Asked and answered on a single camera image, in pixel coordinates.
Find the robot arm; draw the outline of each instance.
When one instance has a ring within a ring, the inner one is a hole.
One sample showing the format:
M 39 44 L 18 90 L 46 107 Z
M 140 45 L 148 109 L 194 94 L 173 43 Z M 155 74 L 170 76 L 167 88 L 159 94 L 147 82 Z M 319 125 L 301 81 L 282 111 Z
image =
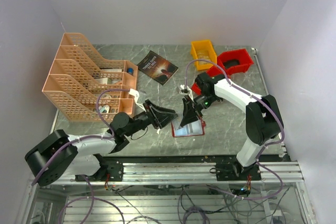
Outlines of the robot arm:
M 207 73 L 201 73 L 197 76 L 195 82 L 201 89 L 201 95 L 195 97 L 194 100 L 187 95 L 183 98 L 184 109 L 181 126 L 201 118 L 203 116 L 201 111 L 209 108 L 214 101 L 222 99 L 229 101 L 246 114 L 246 133 L 248 138 L 237 154 L 237 161 L 241 169 L 253 165 L 263 145 L 280 133 L 279 125 L 273 116 L 258 101 L 229 84 L 223 74 L 211 78 Z M 277 102 L 273 96 L 266 95 L 262 97 L 249 91 L 248 93 L 264 101 L 274 111 L 283 125 Z
M 47 186 L 62 175 L 86 174 L 90 180 L 105 180 L 106 174 L 113 174 L 113 171 L 100 154 L 121 151 L 129 144 L 126 136 L 145 130 L 151 124 L 155 129 L 162 129 L 177 117 L 174 110 L 156 106 L 149 100 L 145 100 L 142 108 L 144 111 L 133 118 L 124 112 L 115 115 L 110 123 L 114 137 L 111 130 L 85 136 L 67 135 L 63 130 L 51 133 L 25 156 L 34 176 L 52 159 L 39 177 L 39 185 Z

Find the small bottle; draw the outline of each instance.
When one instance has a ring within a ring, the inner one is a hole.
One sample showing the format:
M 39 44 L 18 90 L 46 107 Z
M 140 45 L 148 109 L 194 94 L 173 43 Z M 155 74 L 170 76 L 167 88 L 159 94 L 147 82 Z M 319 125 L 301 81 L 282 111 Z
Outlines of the small bottle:
M 127 69 L 127 73 L 129 73 L 130 75 L 133 75 L 133 72 L 134 72 L 133 68 L 128 68 Z

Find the book cover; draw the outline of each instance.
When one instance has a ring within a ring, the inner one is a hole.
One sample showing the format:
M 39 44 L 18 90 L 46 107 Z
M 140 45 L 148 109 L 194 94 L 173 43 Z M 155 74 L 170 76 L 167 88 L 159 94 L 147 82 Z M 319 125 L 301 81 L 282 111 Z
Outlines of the book cover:
M 150 51 L 138 64 L 139 70 L 164 85 L 179 69 L 177 66 Z

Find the red plastic bin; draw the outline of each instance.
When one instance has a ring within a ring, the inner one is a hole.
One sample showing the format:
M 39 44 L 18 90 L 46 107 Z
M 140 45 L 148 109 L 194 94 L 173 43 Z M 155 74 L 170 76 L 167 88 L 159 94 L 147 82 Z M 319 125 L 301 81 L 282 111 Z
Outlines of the red plastic bin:
M 224 65 L 230 60 L 238 60 L 239 65 L 232 66 L 226 69 Z M 249 69 L 249 67 L 253 64 L 253 61 L 246 49 L 238 49 L 233 51 L 222 52 L 217 57 L 217 64 L 225 70 L 227 76 L 230 78 L 230 76 L 234 73 L 242 73 L 242 72 L 245 73 Z M 222 71 L 218 69 L 216 66 L 212 66 L 210 69 L 206 71 L 206 73 L 210 77 L 213 77 L 218 74 L 221 74 Z M 201 90 L 199 89 L 197 84 L 194 83 L 191 89 L 197 95 L 201 94 Z
M 245 73 L 249 69 L 249 67 L 253 64 L 253 61 L 246 49 L 238 49 L 228 52 L 222 52 L 217 57 L 217 62 L 220 61 L 223 64 L 223 66 L 225 66 L 225 63 L 229 60 L 238 60 L 239 65 L 232 66 L 227 69 L 225 68 L 224 70 L 228 75 L 234 73 Z

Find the gray marble tabletop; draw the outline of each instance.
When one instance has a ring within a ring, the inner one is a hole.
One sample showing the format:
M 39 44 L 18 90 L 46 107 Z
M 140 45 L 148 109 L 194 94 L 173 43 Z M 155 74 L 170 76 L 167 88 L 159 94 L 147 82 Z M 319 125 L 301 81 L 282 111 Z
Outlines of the gray marble tabletop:
M 192 60 L 190 45 L 95 45 L 107 59 L 130 60 L 138 64 L 152 50 L 179 67 L 179 70 L 164 86 L 139 72 L 137 89 L 147 93 L 146 98 L 159 106 L 183 111 L 182 95 L 175 88 L 184 83 L 185 67 Z M 232 75 L 232 80 L 243 88 L 261 95 L 266 94 L 255 55 L 250 47 L 214 46 L 217 55 L 223 51 L 246 48 L 254 64 L 246 73 Z M 191 65 L 187 72 L 188 85 L 191 86 L 199 72 Z M 228 155 L 237 154 L 246 140 L 245 115 L 227 101 L 214 103 L 202 111 L 206 122 L 205 135 L 176 137 L 172 136 L 170 125 L 160 131 L 149 126 L 146 135 L 130 144 L 117 156 L 172 156 L 172 155 Z M 60 112 L 55 129 L 64 129 L 68 134 L 97 134 L 107 130 L 106 125 L 98 122 L 69 122 Z M 280 145 L 270 146 L 265 154 L 282 154 Z

